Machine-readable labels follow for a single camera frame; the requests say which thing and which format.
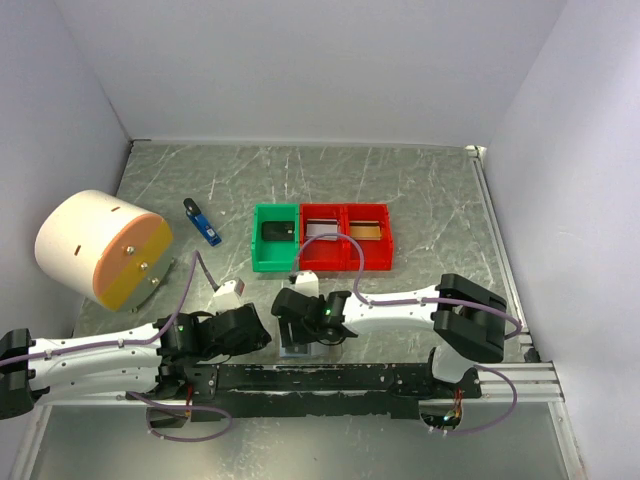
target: marble surface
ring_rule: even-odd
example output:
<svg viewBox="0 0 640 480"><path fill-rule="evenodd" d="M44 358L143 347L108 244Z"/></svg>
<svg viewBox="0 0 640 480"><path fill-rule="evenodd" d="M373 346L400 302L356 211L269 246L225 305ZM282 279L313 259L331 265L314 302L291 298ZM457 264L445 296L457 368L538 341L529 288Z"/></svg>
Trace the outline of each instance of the marble surface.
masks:
<svg viewBox="0 0 640 480"><path fill-rule="evenodd" d="M162 215L175 236L176 263L136 313L113 313L85 302L75 335L125 330L169 315L187 279L194 249L214 278L240 277L244 301L256 304L274 341L237 363L301 362L278 353L277 322L269 313L286 274L254 273L253 212L257 203L380 202L389 206L395 242L390 272L366 272L364 292L408 291L455 272L506 296L471 160L461 148L260 147L158 145L137 142L118 197ZM182 200L192 197L222 237L210 247L191 225ZM323 293L350 288L354 274L320 273ZM183 311L207 310L212 290L197 271ZM426 361L441 343L433 332L363 335L333 348L337 362ZM514 340L506 361L523 361Z"/></svg>

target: purple cable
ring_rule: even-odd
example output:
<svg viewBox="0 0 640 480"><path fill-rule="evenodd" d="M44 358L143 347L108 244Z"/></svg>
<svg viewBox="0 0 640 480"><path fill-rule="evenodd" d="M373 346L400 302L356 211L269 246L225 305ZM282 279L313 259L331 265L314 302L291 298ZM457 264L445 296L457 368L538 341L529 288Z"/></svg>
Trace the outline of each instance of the purple cable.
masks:
<svg viewBox="0 0 640 480"><path fill-rule="evenodd" d="M300 247L300 250L298 250L298 254L296 255L296 258L293 260L293 266L291 267L291 275L295 275L298 267L298 263L300 261L300 257L302 256L302 252L304 251L304 249L307 248L307 246L311 242L315 242L316 240L320 238L325 238L325 237L337 237L337 238L343 238L345 240L348 240L358 251L358 256L360 257L360 267L358 268L358 273L356 275L356 278L353 280L353 294L356 296L358 300L360 300L365 305L372 305L377 307L392 306L392 305L414 305L414 304L426 304L426 303L443 303L448 305L457 305L462 307L473 308L475 310L483 310L487 313L491 313L500 318L503 318L509 323L511 323L516 329L513 332L505 335L504 337L505 340L509 340L510 338L513 338L516 335L519 335L520 332L522 332L522 322L520 322L520 320L518 320L517 318L514 318L508 313L502 312L497 308L489 307L487 305L482 305L481 303L470 302L468 300L457 300L455 298L439 298L439 297L437 298L424 297L421 299L406 298L406 299L399 299L399 300L373 300L373 301L367 300L364 297L364 295L360 293L360 290L358 289L358 285L360 284L360 279L362 278L362 274L364 273L364 252L362 251L362 247L360 246L360 244L358 244L358 242L356 242L349 235L345 235L344 233L337 233L337 232L321 233L320 235L316 235L314 237L311 237L309 240L305 241Z"/></svg>
<svg viewBox="0 0 640 480"><path fill-rule="evenodd" d="M473 428L467 428L465 430L452 430L451 432L447 432L446 434L447 436L453 435L458 437L463 435L470 435L472 433L479 433L491 427L495 427L500 422L506 420L513 413L513 411L516 408L516 405L518 404L518 391L516 390L516 386L513 384L511 380L509 380L509 378L504 373L496 370L495 368L485 367L484 365L474 365L474 367L476 367L478 370L484 370L485 372L493 373L494 375L497 375L498 377L502 378L505 382L507 382L507 385L509 385L509 387L511 388L511 391L513 392L513 400L511 401L511 405L509 405L509 408L507 409L506 412L504 412L499 417L491 420L489 423L485 423L484 425L480 425Z"/></svg>
<svg viewBox="0 0 640 480"><path fill-rule="evenodd" d="M213 412L219 413L229 419L229 424L220 430L219 432L214 433L213 435L207 435L206 437L196 437L196 438L184 438L184 437L173 437L171 435L162 435L153 429L151 426L151 410L147 409L147 427L149 428L149 433L155 437L161 438L162 440L171 440L172 442L183 442L183 443L197 443L197 442L206 442L208 440L213 440L214 438L221 437L225 433L227 433L231 427L233 426L233 417L229 412L223 410L222 408L217 407L209 407L204 405L165 405L162 403L154 402L153 400L149 400L148 398L144 398L142 395L136 392L127 392L136 400L141 401L142 403L146 403L150 407L157 408L158 410L177 410L183 412Z"/></svg>
<svg viewBox="0 0 640 480"><path fill-rule="evenodd" d="M173 322L175 321L176 317L180 313L180 310L182 309L182 306L184 305L184 302L187 299L187 294L189 293L189 288L191 287L191 282L193 280L193 275L196 269L196 260L200 262L200 265L202 266L202 269L204 270L205 275L209 280L209 283L211 283L211 286L213 287L213 289L214 290L218 289L218 285L216 284L215 281L213 281L211 274L205 267L204 262L202 261L200 252L195 250L193 252L193 259L191 260L189 278L187 280L187 284L185 286L182 297L180 298L180 302L178 303L178 308L176 308L175 312L173 312L173 314L171 315L167 323L164 325L164 327L158 330L158 332L151 338L148 338L146 340L124 340L123 345L141 345L141 346L150 345L153 342L155 342L157 339L159 339L162 335L164 335L166 331L171 328L171 325L173 325ZM93 343L87 343L85 345L76 345L75 347L66 347L66 348L60 348L58 350L52 350L51 355L59 356L59 355L65 355L67 353L81 352L83 350L92 350L94 348L104 348L104 347L120 347L120 344L118 343L118 340L105 340L102 342L93 342ZM6 365L11 365L12 363L24 362L27 360L36 360L39 358L46 358L47 356L48 355L46 352L29 353L27 355L18 355L17 357L11 357L11 358L7 358L6 360L0 360L0 368Z"/></svg>

